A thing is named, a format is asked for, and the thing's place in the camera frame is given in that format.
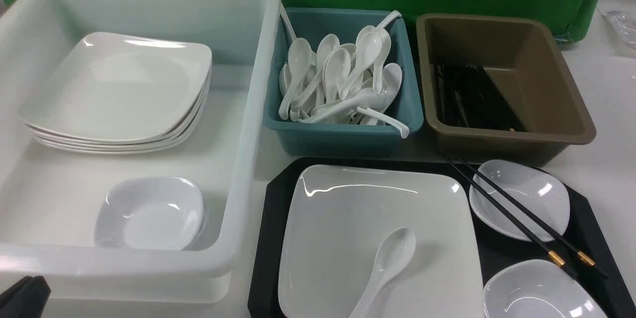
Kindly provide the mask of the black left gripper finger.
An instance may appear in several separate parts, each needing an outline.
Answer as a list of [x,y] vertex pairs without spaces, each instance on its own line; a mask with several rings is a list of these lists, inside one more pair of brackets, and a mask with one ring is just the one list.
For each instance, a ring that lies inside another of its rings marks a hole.
[[0,294],[2,318],[40,318],[51,288],[43,276],[25,276]]

